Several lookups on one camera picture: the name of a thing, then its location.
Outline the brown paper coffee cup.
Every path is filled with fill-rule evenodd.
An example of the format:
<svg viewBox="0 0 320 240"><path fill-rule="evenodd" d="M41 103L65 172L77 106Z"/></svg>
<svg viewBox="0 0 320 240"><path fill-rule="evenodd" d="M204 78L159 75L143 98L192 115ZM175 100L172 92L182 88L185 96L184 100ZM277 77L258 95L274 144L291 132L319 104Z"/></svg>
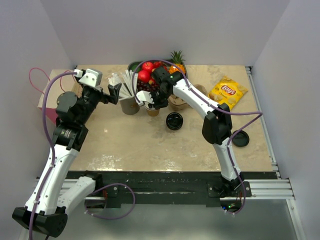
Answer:
<svg viewBox="0 0 320 240"><path fill-rule="evenodd" d="M156 117L159 115L160 110L159 109L155 109L155 108L150 108L148 105L145 107L146 108L146 112L150 117Z"/></svg>

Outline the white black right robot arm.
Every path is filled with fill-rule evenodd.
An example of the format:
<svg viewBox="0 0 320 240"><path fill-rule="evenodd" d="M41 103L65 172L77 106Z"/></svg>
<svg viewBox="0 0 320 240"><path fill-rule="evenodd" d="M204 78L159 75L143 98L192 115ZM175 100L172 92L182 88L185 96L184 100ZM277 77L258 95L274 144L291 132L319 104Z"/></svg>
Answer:
<svg viewBox="0 0 320 240"><path fill-rule="evenodd" d="M233 125L228 105L214 103L179 71L170 74L164 67L159 67L151 76L159 85L159 91L151 94L154 106L160 108L174 94L196 110L203 119L202 135L214 147L219 160L223 193L233 197L241 190L245 198L244 178L232 147Z"/></svg>

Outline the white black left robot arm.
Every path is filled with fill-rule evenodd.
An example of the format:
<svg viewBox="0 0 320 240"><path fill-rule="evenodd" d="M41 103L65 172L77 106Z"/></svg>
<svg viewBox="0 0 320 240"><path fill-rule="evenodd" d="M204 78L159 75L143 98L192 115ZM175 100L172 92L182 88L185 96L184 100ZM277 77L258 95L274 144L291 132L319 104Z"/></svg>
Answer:
<svg viewBox="0 0 320 240"><path fill-rule="evenodd" d="M66 91L57 98L56 128L50 139L47 163L28 201L16 207L12 218L25 229L57 238L64 230L68 215L87 195L99 196L104 190L102 176L82 175L75 186L61 194L71 164L79 154L88 129L85 124L98 103L117 104L121 84L109 85L109 94L100 87L85 85L81 96Z"/></svg>

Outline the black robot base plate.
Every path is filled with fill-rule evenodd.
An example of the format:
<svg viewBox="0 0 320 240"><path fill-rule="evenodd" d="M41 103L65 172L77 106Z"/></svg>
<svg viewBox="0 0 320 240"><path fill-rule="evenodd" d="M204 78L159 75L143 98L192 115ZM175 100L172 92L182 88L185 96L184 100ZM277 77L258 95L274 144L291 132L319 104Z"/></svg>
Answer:
<svg viewBox="0 0 320 240"><path fill-rule="evenodd" d="M227 209L242 196L242 188L225 195L219 172L143 172L143 171L69 171L67 180L89 176L98 179L97 188L112 187L93 194L101 197L93 208L120 208L123 204L137 205L204 205ZM251 197L252 180L275 180L274 172L242 172L246 197Z"/></svg>

